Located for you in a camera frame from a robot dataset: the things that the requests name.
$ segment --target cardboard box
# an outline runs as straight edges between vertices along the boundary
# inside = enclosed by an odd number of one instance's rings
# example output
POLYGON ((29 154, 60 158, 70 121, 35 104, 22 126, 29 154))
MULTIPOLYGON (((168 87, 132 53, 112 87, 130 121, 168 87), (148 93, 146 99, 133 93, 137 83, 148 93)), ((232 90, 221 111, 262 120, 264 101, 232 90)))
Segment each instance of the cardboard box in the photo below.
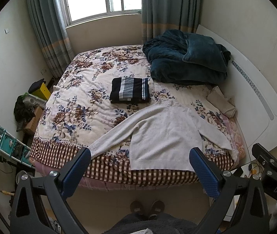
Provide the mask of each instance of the cardboard box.
POLYGON ((43 114, 43 110, 38 106, 34 109, 35 117, 23 128, 23 131, 29 135, 34 135, 35 130, 39 124, 39 120, 43 114))

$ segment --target checkered bed skirt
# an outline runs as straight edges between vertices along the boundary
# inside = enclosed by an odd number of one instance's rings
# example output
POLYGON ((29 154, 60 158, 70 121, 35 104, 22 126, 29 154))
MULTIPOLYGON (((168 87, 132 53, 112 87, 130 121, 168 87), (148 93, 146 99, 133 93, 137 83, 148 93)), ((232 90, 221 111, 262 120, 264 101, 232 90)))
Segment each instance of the checkered bed skirt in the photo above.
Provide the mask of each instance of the checkered bed skirt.
MULTIPOLYGON (((70 161, 80 148, 74 145, 46 142, 38 137, 34 138, 30 156, 44 165, 62 168, 70 161)), ((234 161, 230 154, 218 154, 209 159, 221 169, 230 170, 234 161)), ((194 172, 179 170, 131 170, 128 159, 116 160, 105 154, 92 159, 87 168, 85 177, 121 184, 135 184, 138 186, 158 186, 187 184, 198 181, 194 172)))

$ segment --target slipper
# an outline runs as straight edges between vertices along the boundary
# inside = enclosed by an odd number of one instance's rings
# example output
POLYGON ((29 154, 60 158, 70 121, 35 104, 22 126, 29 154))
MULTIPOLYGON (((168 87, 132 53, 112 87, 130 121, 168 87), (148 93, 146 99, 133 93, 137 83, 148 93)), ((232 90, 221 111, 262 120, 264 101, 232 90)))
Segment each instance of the slipper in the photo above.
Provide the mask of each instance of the slipper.
POLYGON ((149 213, 148 219, 155 218, 159 213, 164 211, 164 203, 162 201, 155 201, 149 213))
POLYGON ((132 213, 144 215, 143 205, 139 201, 133 201, 130 205, 130 210, 132 213))

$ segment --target power outlet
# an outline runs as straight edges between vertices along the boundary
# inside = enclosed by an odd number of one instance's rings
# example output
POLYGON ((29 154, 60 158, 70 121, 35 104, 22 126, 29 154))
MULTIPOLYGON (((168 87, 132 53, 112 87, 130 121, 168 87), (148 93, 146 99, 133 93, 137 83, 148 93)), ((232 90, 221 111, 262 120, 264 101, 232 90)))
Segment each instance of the power outlet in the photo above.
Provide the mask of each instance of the power outlet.
POLYGON ((44 67, 44 68, 41 70, 41 74, 43 75, 46 71, 47 71, 47 68, 44 67))

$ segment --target sweater sleeve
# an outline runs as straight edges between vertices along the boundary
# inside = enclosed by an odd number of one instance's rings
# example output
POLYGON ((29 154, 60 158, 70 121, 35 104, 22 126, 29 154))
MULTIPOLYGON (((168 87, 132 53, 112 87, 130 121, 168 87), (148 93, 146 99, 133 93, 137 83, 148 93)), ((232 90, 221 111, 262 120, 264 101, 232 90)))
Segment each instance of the sweater sleeve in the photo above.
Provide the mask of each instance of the sweater sleeve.
POLYGON ((159 105, 151 105, 126 118, 88 147, 91 151, 91 158, 93 159, 94 157, 105 153, 111 147, 121 143, 131 135, 136 128, 139 128, 140 122, 158 112, 160 112, 159 105))
POLYGON ((214 125, 211 125, 205 119, 201 118, 198 114, 190 110, 193 122, 198 129, 199 133, 213 142, 220 148, 232 151, 231 144, 226 136, 219 131, 214 125))

